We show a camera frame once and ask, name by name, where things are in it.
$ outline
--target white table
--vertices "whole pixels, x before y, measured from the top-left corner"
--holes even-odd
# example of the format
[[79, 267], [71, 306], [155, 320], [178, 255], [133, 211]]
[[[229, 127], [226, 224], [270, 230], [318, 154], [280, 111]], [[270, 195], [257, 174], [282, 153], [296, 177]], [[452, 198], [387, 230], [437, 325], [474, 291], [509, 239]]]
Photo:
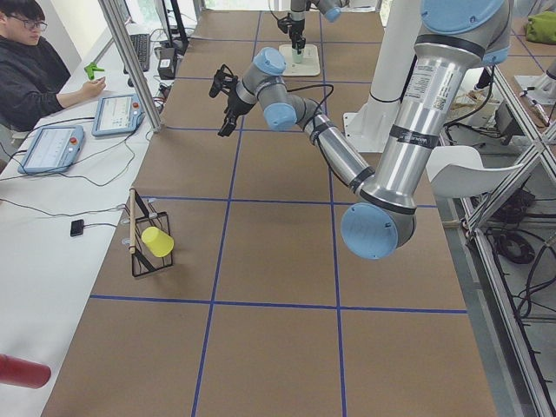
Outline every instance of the white table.
[[[129, 33], [140, 31], [140, 27], [129, 26]], [[106, 30], [62, 92], [79, 89], [87, 81], [83, 67], [95, 59], [109, 38], [110, 33]], [[122, 72], [122, 60], [114, 44], [97, 64], [106, 69], [103, 73], [96, 73], [97, 77], [106, 76], [107, 79], [103, 96], [134, 92], [127, 84], [128, 76]], [[159, 84], [154, 77], [156, 67], [156, 57], [151, 54], [150, 71], [146, 77], [153, 95]], [[45, 117], [37, 126], [73, 117], [94, 116], [96, 104], [97, 99], [90, 100]], [[115, 145], [125, 137], [95, 139], [90, 134], [91, 127], [91, 121], [83, 123], [86, 140], [79, 160]], [[149, 121], [145, 118], [137, 132], [128, 139], [129, 147], [136, 154], [134, 160], [124, 174], [104, 187], [96, 187], [81, 178], [59, 175], [22, 177], [0, 181], [0, 198], [49, 213], [67, 214], [111, 209], [124, 204], [149, 146], [149, 136]], [[20, 149], [27, 149], [30, 140], [27, 139]], [[131, 156], [121, 143], [108, 152], [78, 163], [66, 174], [84, 175], [104, 183], [117, 175]], [[0, 179], [17, 175], [17, 163], [12, 161]], [[115, 229], [110, 226], [96, 226], [86, 228], [81, 236], [70, 237], [71, 221], [83, 218], [86, 225], [116, 224], [121, 213], [118, 210], [50, 217], [0, 202], [0, 353], [44, 363], [52, 369], [50, 381], [39, 389], [0, 384], [2, 415], [35, 417], [42, 412], [114, 234]]]

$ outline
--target hand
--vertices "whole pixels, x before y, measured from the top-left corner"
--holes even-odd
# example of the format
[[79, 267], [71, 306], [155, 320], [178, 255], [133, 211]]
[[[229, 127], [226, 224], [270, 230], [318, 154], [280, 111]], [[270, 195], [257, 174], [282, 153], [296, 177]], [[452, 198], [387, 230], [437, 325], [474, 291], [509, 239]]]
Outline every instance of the hand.
[[106, 77], [99, 78], [98, 80], [87, 81], [81, 87], [81, 94], [84, 100], [96, 97], [103, 92], [106, 88]]

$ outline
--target keyboard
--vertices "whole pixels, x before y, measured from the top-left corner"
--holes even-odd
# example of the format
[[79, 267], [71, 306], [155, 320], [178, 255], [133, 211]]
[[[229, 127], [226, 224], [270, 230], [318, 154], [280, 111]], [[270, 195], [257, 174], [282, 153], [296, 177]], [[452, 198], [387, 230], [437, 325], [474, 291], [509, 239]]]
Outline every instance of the keyboard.
[[148, 33], [138, 33], [129, 35], [133, 48], [136, 50], [139, 63], [144, 71], [149, 70], [150, 66], [150, 35]]

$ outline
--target robotic arm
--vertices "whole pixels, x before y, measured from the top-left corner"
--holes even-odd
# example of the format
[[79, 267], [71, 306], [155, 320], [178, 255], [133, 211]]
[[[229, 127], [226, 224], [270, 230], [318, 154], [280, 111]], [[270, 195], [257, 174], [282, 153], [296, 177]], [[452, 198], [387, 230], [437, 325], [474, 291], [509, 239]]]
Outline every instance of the robotic arm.
[[413, 235], [414, 191], [463, 76], [507, 56], [512, 7], [513, 0], [422, 0], [417, 63], [376, 172], [317, 103], [287, 92], [284, 59], [271, 48], [261, 50], [241, 80], [225, 73], [225, 66], [216, 72], [210, 95], [228, 94], [219, 135], [229, 135], [236, 117], [257, 102], [272, 130], [297, 124], [358, 196], [341, 221], [346, 245], [367, 259], [391, 255]]
[[340, 17], [340, 7], [349, 5], [349, 0], [292, 0], [290, 12], [286, 17], [278, 20], [278, 28], [289, 34], [292, 41], [292, 52], [294, 54], [294, 62], [300, 63], [303, 59], [303, 50], [305, 49], [305, 38], [303, 31], [305, 30], [305, 12], [309, 11], [311, 4], [322, 13], [329, 21], [334, 22]]

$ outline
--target red cylinder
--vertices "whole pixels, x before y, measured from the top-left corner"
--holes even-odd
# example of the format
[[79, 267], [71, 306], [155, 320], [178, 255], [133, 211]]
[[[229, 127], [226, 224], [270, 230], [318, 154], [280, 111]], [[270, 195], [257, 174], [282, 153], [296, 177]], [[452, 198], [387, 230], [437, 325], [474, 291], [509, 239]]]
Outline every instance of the red cylinder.
[[0, 383], [40, 388], [49, 381], [50, 375], [46, 365], [0, 354]]

